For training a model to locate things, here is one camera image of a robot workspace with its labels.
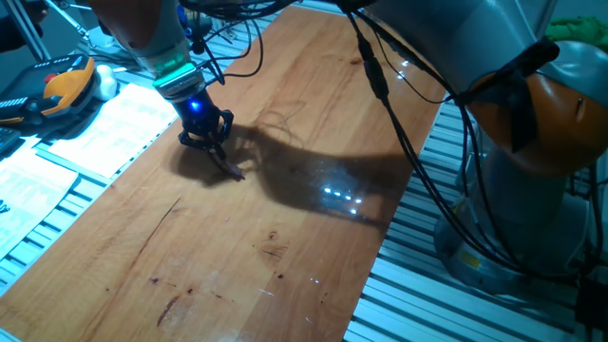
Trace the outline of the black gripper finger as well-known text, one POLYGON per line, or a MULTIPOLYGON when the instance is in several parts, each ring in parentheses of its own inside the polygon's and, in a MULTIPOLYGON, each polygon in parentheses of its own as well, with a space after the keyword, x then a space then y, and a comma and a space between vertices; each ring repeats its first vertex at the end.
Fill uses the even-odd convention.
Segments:
POLYGON ((182 130, 179 134, 179 141, 181 144, 209 152, 216 153, 217 152, 217 142, 212 133, 208 132, 206 135, 196 135, 192 132, 188 132, 186 130, 182 130))
POLYGON ((222 145, 230 136, 234 121, 234 114, 230 110, 218 111, 218 127, 215 134, 215 142, 222 145))

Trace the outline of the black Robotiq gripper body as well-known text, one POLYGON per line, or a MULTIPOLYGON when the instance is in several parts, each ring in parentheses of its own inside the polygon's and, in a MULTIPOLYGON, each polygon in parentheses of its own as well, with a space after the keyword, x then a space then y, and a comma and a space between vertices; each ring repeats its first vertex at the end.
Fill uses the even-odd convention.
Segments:
POLYGON ((208 139, 209 136, 217 138, 219 128, 220 110, 211 100, 204 88, 182 101, 174 103, 180 116, 181 125, 187 135, 208 139))

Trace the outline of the person's hand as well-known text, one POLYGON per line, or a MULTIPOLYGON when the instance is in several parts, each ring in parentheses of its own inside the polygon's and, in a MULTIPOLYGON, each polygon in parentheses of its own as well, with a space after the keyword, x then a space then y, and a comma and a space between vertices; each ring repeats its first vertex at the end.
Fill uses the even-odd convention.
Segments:
POLYGON ((48 16, 48 4, 44 0, 23 1, 22 6, 33 24, 40 24, 48 16))

